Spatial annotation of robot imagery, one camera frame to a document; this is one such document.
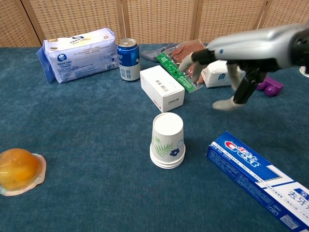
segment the leaf pattern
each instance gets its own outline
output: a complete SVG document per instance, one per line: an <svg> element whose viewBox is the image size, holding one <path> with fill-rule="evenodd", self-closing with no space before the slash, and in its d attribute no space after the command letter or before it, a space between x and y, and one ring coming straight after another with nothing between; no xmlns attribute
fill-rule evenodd
<svg viewBox="0 0 309 232"><path fill-rule="evenodd" d="M173 149L173 144L167 144L167 145L154 145L156 152L159 156L164 157L170 153L170 151Z"/></svg>
<svg viewBox="0 0 309 232"><path fill-rule="evenodd" d="M161 141L160 141L160 139L159 139L158 137L154 137L154 140L155 140L158 144L161 143Z"/></svg>

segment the blue can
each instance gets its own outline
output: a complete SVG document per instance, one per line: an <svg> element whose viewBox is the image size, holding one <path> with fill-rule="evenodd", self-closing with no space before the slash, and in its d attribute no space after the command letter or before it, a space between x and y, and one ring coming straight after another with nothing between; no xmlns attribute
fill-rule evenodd
<svg viewBox="0 0 309 232"><path fill-rule="evenodd" d="M120 76L126 81L140 78L140 48L134 39L122 39L117 46Z"/></svg>

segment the purple object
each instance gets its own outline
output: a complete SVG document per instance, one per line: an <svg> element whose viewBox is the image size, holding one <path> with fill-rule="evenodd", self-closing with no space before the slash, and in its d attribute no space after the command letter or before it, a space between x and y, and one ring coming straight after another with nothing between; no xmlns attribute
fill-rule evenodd
<svg viewBox="0 0 309 232"><path fill-rule="evenodd" d="M283 86L284 85L280 82L266 76L265 80L262 83L259 83L256 89L259 91L264 91L269 97L274 97L280 94Z"/></svg>

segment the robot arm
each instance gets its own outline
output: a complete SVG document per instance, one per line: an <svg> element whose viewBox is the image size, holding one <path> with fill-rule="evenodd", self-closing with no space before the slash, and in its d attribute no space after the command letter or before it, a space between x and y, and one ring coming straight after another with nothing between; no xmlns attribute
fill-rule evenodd
<svg viewBox="0 0 309 232"><path fill-rule="evenodd" d="M185 72L195 64L193 81L201 71L216 60L226 60L235 94L217 101L213 108L234 110L243 106L268 72L293 66L309 67L309 29L291 24L268 29L235 33L219 37L206 49L188 55L179 66ZM241 79L237 66L246 72Z"/></svg>

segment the wicker panel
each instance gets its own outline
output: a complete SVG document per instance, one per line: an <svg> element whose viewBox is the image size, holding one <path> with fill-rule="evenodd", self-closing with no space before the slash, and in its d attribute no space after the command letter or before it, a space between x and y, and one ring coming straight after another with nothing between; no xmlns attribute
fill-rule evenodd
<svg viewBox="0 0 309 232"><path fill-rule="evenodd" d="M0 46L27 47L40 46L33 28L29 28L16 3L12 0L0 0Z"/></svg>
<svg viewBox="0 0 309 232"><path fill-rule="evenodd" d="M196 14L195 1L127 0L127 37L130 36L140 44L190 40L194 32L192 20Z"/></svg>
<svg viewBox="0 0 309 232"><path fill-rule="evenodd" d="M116 0L29 0L29 3L43 39L71 37L105 27L120 39Z"/></svg>
<svg viewBox="0 0 309 232"><path fill-rule="evenodd" d="M207 43L231 33L253 30L263 0L200 0L197 38Z"/></svg>
<svg viewBox="0 0 309 232"><path fill-rule="evenodd" d="M309 0L272 0L264 28L302 23L309 19Z"/></svg>

